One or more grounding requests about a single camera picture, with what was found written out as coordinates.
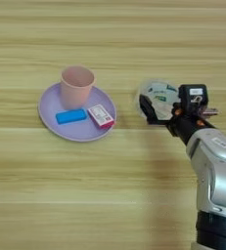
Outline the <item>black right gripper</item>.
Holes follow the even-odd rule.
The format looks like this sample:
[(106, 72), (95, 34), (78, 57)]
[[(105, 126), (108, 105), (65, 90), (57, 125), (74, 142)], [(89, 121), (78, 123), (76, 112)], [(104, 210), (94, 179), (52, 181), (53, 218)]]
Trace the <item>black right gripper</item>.
[(172, 117), (169, 120), (159, 120), (152, 102), (145, 95), (139, 96), (139, 105), (144, 112), (150, 125), (166, 125), (173, 137), (178, 137), (186, 145), (190, 138), (201, 129), (214, 129), (214, 126), (205, 119), (194, 115), (185, 114), (183, 109), (175, 107), (172, 109)]

